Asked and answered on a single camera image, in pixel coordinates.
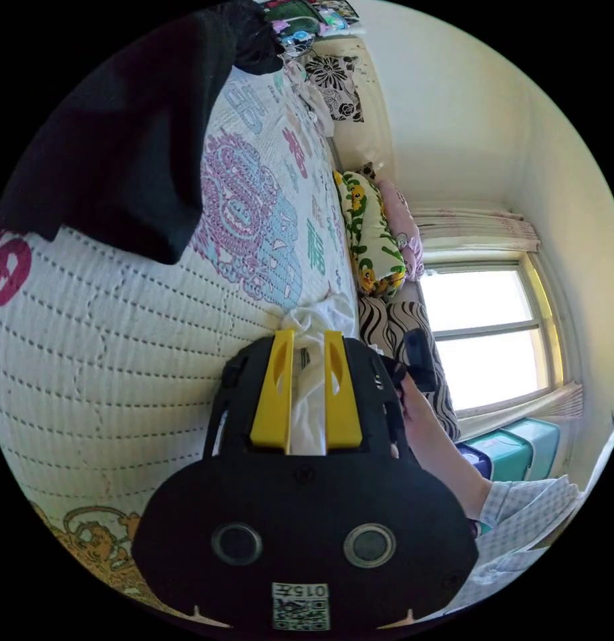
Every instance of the zebra print cushion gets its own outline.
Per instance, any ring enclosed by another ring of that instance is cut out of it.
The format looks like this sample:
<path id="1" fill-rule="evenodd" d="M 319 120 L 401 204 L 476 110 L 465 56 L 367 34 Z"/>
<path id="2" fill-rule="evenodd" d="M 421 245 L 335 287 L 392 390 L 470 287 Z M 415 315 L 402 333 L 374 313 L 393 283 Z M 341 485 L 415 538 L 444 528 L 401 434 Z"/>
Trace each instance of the zebra print cushion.
<path id="1" fill-rule="evenodd" d="M 415 301 L 385 303 L 379 298 L 359 296 L 358 307 L 360 339 L 367 345 L 378 346 L 385 356 L 407 365 L 409 360 L 403 344 L 403 336 L 406 332 L 419 327 L 425 332 L 438 378 L 436 392 L 425 394 L 425 396 L 449 438 L 457 441 L 460 438 L 458 419 L 424 305 Z"/>

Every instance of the wall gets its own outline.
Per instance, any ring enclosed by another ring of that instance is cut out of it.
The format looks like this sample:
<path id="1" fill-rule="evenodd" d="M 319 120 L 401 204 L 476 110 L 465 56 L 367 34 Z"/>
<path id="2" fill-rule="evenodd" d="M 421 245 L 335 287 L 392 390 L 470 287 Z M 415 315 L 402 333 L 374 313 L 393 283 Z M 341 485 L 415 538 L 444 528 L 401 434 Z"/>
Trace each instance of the wall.
<path id="1" fill-rule="evenodd" d="M 584 485 L 612 432 L 614 200 L 569 120 L 529 78 L 523 82 L 531 135 L 520 181 L 507 200 L 536 227 L 569 304 L 585 386 L 569 473 Z"/>
<path id="2" fill-rule="evenodd" d="M 614 409 L 614 201 L 573 126 L 492 49 L 430 16 L 353 0 L 410 202 L 503 202 L 530 220 L 580 354 L 585 416 L 568 471 L 585 485 Z"/>
<path id="3" fill-rule="evenodd" d="M 516 68 L 426 14 L 378 0 L 352 4 L 386 97 L 405 197 L 500 202 L 528 133 Z"/>

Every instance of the black jacket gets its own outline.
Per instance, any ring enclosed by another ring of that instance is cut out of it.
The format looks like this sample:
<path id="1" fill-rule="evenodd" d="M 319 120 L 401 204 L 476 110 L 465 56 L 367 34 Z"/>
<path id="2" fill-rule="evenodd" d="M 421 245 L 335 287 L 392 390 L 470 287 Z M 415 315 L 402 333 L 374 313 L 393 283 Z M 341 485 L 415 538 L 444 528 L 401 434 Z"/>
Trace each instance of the black jacket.
<path id="1" fill-rule="evenodd" d="M 253 0 L 169 23 L 91 73 L 22 156 L 0 228 L 54 240 L 61 225 L 164 264 L 180 260 L 202 215 L 200 161 L 233 65 L 282 68 Z"/>

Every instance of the teal plastic box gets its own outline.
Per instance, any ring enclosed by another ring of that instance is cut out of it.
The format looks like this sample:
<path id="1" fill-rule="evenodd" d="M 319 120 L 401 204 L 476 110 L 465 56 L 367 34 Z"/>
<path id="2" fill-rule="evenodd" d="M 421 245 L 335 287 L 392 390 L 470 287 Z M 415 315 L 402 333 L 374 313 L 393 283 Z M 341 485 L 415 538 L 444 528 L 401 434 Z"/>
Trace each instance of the teal plastic box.
<path id="1" fill-rule="evenodd" d="M 546 479 L 552 471 L 561 440 L 559 426 L 538 419 L 523 419 L 505 427 L 503 431 L 525 440 L 532 448 L 532 462 L 524 480 Z"/>
<path id="2" fill-rule="evenodd" d="M 467 441 L 492 462 L 492 481 L 522 481 L 532 464 L 532 446 L 502 429 Z"/>

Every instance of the bed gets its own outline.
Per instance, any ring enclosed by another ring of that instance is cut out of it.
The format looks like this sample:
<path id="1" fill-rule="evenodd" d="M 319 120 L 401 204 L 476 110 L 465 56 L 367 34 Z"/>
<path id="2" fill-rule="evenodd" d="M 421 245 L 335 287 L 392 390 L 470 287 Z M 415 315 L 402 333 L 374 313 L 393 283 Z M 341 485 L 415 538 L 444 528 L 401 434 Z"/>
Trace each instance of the bed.
<path id="1" fill-rule="evenodd" d="M 0 446 L 56 538 L 95 576 L 168 612 L 130 556 L 149 497 L 200 457 L 218 378 L 288 311 L 357 295 L 332 168 L 393 172 L 369 53 L 365 123 L 325 140 L 284 70 L 233 69 L 204 144 L 204 213 L 175 266 L 62 228 L 54 242 L 0 231 Z M 196 619 L 207 622 L 198 615 Z"/>

